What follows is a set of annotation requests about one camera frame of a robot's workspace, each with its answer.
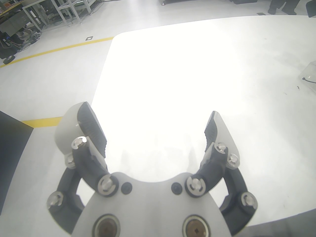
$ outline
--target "metal washer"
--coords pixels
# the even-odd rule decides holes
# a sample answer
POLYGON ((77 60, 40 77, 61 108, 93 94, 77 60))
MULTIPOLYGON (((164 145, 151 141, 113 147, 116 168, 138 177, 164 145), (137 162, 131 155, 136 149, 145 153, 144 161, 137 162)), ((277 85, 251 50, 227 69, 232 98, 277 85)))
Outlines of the metal washer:
POLYGON ((207 224, 207 222, 202 217, 200 217, 198 215, 190 215, 183 222, 183 226, 182 226, 183 237, 190 237, 190 236, 187 236, 187 234, 186 234, 186 227, 187 227, 188 223, 190 221, 192 221, 192 220, 198 220, 198 221, 200 221, 203 224, 203 226, 205 227, 205 231, 206 231, 206 234, 205 234, 204 237, 210 237, 211 236, 210 227, 207 224))

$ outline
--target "black linkage arm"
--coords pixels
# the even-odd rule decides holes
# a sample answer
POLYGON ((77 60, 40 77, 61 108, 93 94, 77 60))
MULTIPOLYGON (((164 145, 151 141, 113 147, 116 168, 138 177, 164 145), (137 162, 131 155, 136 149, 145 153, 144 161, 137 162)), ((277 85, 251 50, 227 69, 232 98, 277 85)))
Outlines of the black linkage arm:
POLYGON ((57 191, 48 199, 48 210, 57 224, 69 234, 84 209, 80 197, 76 194, 81 176, 74 169, 67 168, 62 175, 57 191))
POLYGON ((231 235, 238 233, 250 221, 257 209, 255 197, 247 191, 245 181, 239 169, 227 168, 224 174, 228 195, 220 211, 231 235))

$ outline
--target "black screw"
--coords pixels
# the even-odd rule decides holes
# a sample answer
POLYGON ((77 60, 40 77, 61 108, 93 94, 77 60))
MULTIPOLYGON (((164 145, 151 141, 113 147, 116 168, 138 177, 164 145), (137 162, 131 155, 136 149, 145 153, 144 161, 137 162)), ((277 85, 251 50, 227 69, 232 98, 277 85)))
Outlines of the black screw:
POLYGON ((173 183, 171 186, 171 191, 176 195, 181 194, 182 193, 182 185, 180 185, 179 183, 173 183))
POLYGON ((126 182, 121 186, 121 191, 123 194, 129 194, 130 192, 132 192, 133 186, 131 183, 126 182))

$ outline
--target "black panel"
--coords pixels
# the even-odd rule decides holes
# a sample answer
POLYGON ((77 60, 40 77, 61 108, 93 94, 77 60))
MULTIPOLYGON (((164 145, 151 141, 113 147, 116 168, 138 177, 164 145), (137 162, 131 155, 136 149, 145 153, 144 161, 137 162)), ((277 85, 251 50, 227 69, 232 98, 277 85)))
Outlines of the black panel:
POLYGON ((91 139, 96 149, 105 158, 106 138, 88 102, 84 102, 79 108, 77 119, 84 135, 91 139))
POLYGON ((0 214, 33 128, 0 111, 0 214))

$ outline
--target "gray machine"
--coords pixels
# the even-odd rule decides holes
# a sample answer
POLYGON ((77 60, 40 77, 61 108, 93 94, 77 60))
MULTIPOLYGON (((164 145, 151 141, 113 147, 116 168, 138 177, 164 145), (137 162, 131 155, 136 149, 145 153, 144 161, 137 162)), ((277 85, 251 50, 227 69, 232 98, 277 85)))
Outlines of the gray machine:
POLYGON ((200 169, 164 182, 140 182, 109 173, 106 138, 87 102, 71 107, 56 128, 66 170, 47 200, 54 220, 74 237, 230 237, 252 218, 256 198, 238 169, 238 149, 218 112, 205 129, 200 169), (95 190, 84 207, 80 179, 95 190), (208 193, 224 178, 228 195, 220 208, 208 193))

